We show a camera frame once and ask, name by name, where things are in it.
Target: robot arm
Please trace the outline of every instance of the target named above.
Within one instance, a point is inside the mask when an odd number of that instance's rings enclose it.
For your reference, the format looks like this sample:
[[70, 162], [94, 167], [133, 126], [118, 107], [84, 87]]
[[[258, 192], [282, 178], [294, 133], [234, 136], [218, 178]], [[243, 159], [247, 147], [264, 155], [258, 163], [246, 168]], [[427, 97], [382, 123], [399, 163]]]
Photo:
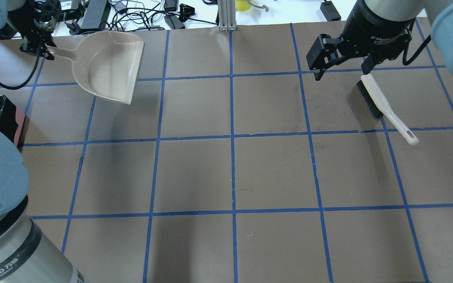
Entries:
[[316, 81], [325, 71], [348, 59], [367, 57], [366, 75], [386, 59], [396, 59], [407, 47], [415, 17], [426, 8], [433, 39], [453, 74], [453, 0], [357, 0], [344, 31], [337, 38], [320, 34], [307, 54]]
[[0, 28], [5, 23], [17, 30], [23, 43], [20, 51], [53, 60], [45, 45], [56, 46], [52, 41], [52, 33], [61, 16], [59, 0], [0, 0]]

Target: beige dustpan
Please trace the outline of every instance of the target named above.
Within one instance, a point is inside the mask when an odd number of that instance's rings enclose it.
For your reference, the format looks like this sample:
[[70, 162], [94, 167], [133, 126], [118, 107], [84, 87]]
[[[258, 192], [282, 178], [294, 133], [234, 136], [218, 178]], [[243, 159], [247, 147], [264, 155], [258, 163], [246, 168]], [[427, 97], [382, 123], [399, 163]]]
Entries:
[[47, 46], [54, 56], [72, 61], [72, 74], [84, 90], [130, 104], [144, 42], [136, 35], [101, 31], [85, 37], [75, 50]]

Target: white brush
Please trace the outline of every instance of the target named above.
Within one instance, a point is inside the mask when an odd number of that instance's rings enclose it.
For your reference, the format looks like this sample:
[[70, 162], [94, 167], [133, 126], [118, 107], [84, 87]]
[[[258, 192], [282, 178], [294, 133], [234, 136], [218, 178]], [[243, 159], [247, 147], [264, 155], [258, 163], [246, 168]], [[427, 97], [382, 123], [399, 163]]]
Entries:
[[419, 143], [419, 139], [415, 134], [394, 113], [372, 74], [362, 75], [358, 86], [375, 118], [381, 118], [381, 113], [383, 113], [409, 145], [417, 145]]

